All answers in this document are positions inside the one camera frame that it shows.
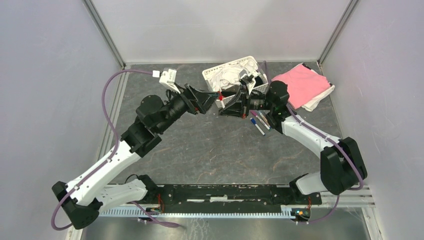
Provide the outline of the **white marker pen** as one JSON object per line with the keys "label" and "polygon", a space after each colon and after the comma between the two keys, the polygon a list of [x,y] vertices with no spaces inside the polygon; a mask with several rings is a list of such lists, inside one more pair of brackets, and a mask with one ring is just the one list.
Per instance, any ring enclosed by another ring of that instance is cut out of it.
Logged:
{"label": "white marker pen", "polygon": [[265,136],[265,132],[259,127],[259,125],[257,124],[257,122],[251,117],[250,121],[252,122],[252,124],[258,129],[258,131],[261,133],[262,136]]}

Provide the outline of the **white plastic basket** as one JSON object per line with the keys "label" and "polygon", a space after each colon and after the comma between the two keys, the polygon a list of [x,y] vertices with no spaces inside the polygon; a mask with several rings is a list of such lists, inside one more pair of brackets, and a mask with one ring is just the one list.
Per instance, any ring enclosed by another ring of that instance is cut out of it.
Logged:
{"label": "white plastic basket", "polygon": [[253,56],[242,57],[202,71],[207,87],[221,96],[215,101],[218,108],[225,107],[234,97],[242,79],[247,80],[248,93],[265,93],[270,80],[268,65],[264,60],[258,63]]}

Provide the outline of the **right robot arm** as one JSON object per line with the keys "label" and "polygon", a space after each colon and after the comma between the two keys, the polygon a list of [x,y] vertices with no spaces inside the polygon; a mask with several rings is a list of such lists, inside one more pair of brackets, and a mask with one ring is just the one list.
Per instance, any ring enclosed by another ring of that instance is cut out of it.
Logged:
{"label": "right robot arm", "polygon": [[368,173],[357,142],[351,137],[341,139],[309,124],[295,113],[289,97],[288,86],[282,81],[271,82],[266,93],[249,94],[241,87],[219,110],[219,115],[246,118],[249,111],[267,110],[265,117],[272,129],[298,141],[319,157],[318,172],[292,181],[288,196],[293,203],[302,204],[312,193],[340,195],[346,190],[361,190]]}

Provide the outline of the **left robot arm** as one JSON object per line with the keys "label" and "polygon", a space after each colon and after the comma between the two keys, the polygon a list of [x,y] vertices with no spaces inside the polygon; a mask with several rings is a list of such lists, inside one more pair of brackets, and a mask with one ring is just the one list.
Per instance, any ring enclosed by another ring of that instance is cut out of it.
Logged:
{"label": "left robot arm", "polygon": [[93,223],[100,213],[121,204],[139,200],[151,204],[156,200],[157,190],[141,179],[112,188],[106,185],[153,150],[162,140],[160,135],[183,114],[206,114],[220,96],[216,91],[196,90],[188,84],[178,87],[176,92],[168,89],[166,94],[166,101],[158,95],[143,98],[135,110],[134,123],[118,137],[108,153],[73,180],[58,181],[52,186],[59,201],[51,217],[53,229],[67,229],[55,224],[59,209],[67,215],[69,225],[80,230]]}

